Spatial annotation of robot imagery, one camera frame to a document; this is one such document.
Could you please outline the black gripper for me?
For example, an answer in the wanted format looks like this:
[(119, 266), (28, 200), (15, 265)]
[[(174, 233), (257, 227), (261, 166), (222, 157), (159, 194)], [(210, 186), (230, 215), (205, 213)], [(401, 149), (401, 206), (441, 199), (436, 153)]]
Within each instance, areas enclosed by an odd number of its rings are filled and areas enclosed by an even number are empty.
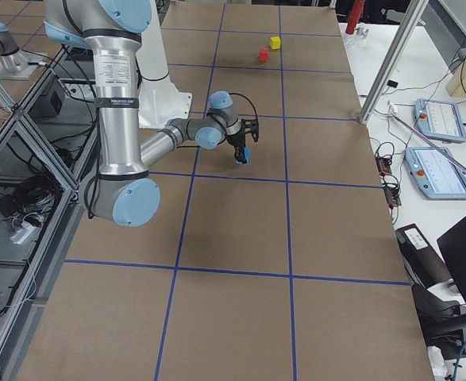
[(245, 133), (237, 132), (227, 136), (227, 141), (235, 148), (234, 159), (237, 162), (245, 162)]

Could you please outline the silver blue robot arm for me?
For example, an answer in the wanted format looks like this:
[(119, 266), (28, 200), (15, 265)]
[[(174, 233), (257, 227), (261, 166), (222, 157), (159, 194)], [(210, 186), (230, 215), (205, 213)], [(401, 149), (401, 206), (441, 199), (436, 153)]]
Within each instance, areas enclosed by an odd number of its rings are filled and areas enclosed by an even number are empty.
[(101, 148), (79, 187), (91, 217), (148, 222), (160, 204), (150, 167), (188, 140), (207, 150), (227, 142), (248, 162), (245, 138), (259, 136), (259, 123), (239, 117), (230, 93), (213, 93), (203, 118), (187, 118), (191, 95), (171, 82), (154, 2), (48, 1), (44, 25), (55, 42), (93, 53)]

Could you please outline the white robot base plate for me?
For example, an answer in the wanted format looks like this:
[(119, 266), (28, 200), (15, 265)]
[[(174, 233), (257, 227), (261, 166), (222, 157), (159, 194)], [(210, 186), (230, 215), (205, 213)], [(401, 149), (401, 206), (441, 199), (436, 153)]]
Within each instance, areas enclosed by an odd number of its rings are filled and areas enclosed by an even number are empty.
[(139, 126), (141, 129), (162, 129), (172, 119), (187, 119), (192, 93), (178, 92), (169, 99), (161, 98), (153, 91), (140, 96)]

